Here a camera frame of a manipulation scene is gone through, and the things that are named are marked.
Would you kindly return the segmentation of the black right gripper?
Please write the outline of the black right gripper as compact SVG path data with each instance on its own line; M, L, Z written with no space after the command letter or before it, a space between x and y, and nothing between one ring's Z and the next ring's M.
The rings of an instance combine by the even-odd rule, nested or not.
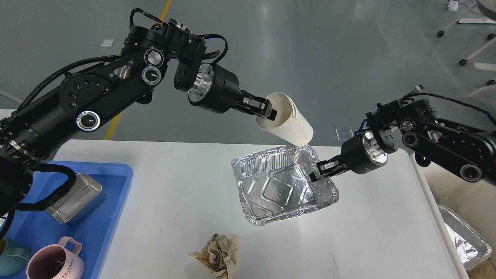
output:
M349 170L365 174L386 165L387 161L388 155L379 147L373 133L361 132L343 143L340 156L317 162L317 170L309 177L314 183Z

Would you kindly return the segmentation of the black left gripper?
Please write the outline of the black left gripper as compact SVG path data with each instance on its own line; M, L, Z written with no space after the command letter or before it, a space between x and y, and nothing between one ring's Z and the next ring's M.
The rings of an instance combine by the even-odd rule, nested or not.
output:
M201 64L196 80L188 90L188 101L193 106L218 114L233 108L270 121L277 116L270 100L240 90L238 77L213 63Z

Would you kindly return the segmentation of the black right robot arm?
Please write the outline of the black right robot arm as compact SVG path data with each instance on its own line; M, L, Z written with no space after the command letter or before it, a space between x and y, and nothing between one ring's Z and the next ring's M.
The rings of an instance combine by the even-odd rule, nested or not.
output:
M365 115L361 127L341 146L337 156L316 164L312 182L349 170L365 174L384 166L398 141L413 150L419 166L436 163L462 180L495 185L495 132L442 119L415 86L405 96Z

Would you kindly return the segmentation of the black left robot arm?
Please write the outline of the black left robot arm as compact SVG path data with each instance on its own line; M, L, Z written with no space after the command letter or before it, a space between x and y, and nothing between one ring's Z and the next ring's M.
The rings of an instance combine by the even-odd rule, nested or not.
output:
M275 122L281 109L267 98L239 88L237 76L218 65L228 51L207 53L206 40L173 19L168 22L136 8L119 55L73 62L42 81L1 119L1 229L5 237L16 211L43 211L66 195L76 181L68 167L48 164L78 132L94 132L133 103L148 104L165 77L168 62L179 62L176 90L191 105L214 113L235 109Z

